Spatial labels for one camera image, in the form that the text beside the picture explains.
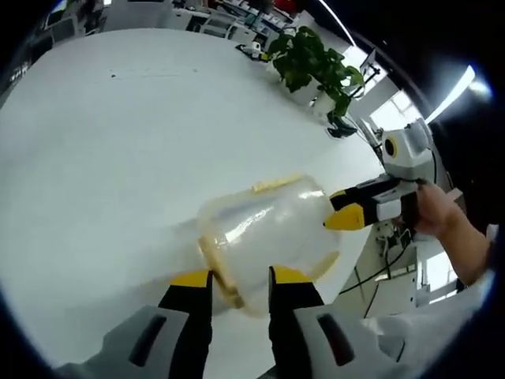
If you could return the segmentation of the person's right hand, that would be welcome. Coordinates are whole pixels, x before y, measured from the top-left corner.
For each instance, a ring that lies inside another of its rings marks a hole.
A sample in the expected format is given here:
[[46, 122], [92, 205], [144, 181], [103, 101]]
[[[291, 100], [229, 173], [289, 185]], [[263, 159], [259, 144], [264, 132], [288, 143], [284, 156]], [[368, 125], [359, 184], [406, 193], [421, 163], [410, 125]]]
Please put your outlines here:
[[465, 218], [449, 194], [435, 184], [420, 184], [416, 195], [418, 217], [414, 228], [418, 232], [440, 238], [453, 231]]

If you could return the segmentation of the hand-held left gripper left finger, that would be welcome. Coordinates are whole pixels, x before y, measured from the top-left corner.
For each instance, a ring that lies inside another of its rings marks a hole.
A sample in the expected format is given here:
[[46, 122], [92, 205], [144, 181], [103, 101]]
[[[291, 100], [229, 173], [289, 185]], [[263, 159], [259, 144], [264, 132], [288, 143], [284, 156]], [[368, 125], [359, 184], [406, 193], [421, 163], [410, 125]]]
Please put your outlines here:
[[213, 271], [171, 280], [157, 306], [111, 329], [96, 355], [55, 370], [58, 378], [202, 378], [212, 339]]

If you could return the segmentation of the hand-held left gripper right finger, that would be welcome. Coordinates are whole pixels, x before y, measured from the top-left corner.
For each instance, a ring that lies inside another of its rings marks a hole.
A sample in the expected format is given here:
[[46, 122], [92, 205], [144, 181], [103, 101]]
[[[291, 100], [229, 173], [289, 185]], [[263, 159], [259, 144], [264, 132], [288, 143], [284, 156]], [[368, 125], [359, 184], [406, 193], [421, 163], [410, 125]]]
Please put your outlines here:
[[324, 304], [302, 272], [269, 268], [269, 339], [279, 378], [403, 378], [401, 336], [379, 335]]

